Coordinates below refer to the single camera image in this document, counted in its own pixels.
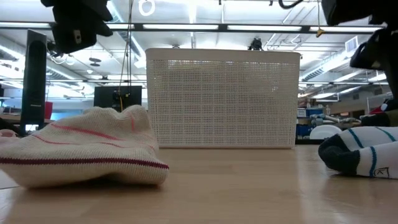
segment desk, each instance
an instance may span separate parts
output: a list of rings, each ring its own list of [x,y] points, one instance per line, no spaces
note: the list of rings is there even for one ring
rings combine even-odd
[[[12,114],[0,114],[0,118],[5,120],[5,121],[7,121],[7,122],[9,122],[9,123],[12,123],[12,124],[15,124],[15,123],[19,124],[19,121],[21,120],[21,116],[20,115],[12,115]],[[54,121],[50,120],[50,119],[45,119],[44,120],[45,124],[49,124],[51,122],[54,122]]]
[[[4,189],[0,223],[397,222],[398,180],[337,175],[317,149],[161,149],[170,175],[159,187],[95,182]]]

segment box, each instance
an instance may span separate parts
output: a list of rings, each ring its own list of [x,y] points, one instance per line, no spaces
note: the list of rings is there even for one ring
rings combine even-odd
[[[311,116],[313,114],[323,114],[323,109],[307,109],[307,116]]]

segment red object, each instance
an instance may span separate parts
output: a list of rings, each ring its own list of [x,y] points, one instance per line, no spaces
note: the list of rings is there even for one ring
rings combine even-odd
[[[372,110],[369,114],[379,114],[379,113],[384,113],[383,110],[381,110],[380,106],[374,110]]]
[[[51,119],[51,115],[52,115],[52,102],[45,102],[44,119]]]

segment cream knit sock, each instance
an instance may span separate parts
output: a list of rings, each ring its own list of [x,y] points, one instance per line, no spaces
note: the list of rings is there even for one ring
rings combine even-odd
[[[92,108],[36,134],[0,146],[0,169],[24,187],[49,187],[98,177],[129,184],[161,184],[169,172],[159,161],[146,110],[118,113]]]

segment red stripe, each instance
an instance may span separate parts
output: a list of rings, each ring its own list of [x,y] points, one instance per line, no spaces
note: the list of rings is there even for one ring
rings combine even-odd
[[[97,158],[97,159],[10,159],[0,157],[0,164],[14,165],[74,165],[74,164],[97,164],[97,163],[118,163],[147,166],[160,169],[169,169],[166,164],[158,162],[149,162],[139,159],[121,159],[121,158]]]
[[[48,143],[48,144],[74,145],[74,146],[81,146],[81,145],[82,145],[82,144],[74,144],[74,143],[65,143],[65,142],[53,142],[53,141],[48,141],[48,140],[45,140],[45,139],[43,139],[43,138],[41,138],[40,136],[37,136],[37,135],[35,135],[35,134],[33,134],[32,136],[35,137],[35,138],[37,138],[37,139],[39,139],[39,140],[41,140],[42,142],[45,142],[45,143]],[[108,143],[108,142],[93,142],[92,144],[107,144],[107,145],[114,146],[114,147],[118,147],[118,148],[122,148],[122,149],[129,148],[129,147],[118,146],[117,144]]]
[[[148,138],[150,138],[150,139],[156,141],[156,138],[154,138],[154,137],[152,137],[152,136],[150,136],[150,135],[148,135],[148,134],[142,133],[142,132],[140,132],[140,131],[135,131],[135,130],[134,130],[134,123],[135,123],[134,115],[133,115],[133,114],[130,114],[130,117],[131,117],[131,131],[132,131],[133,133],[135,133],[135,134],[141,134],[141,135],[147,136]]]
[[[77,132],[80,132],[80,133],[85,133],[85,134],[90,134],[90,135],[94,135],[94,136],[99,136],[99,137],[110,139],[110,140],[124,141],[123,139],[118,139],[116,137],[109,136],[107,134],[103,134],[103,133],[99,133],[97,131],[91,131],[91,130],[87,130],[87,129],[83,129],[83,128],[73,128],[73,127],[62,126],[62,125],[53,124],[53,123],[51,124],[51,126],[53,126],[55,128],[59,128],[59,129],[68,130],[68,131],[77,131]]]

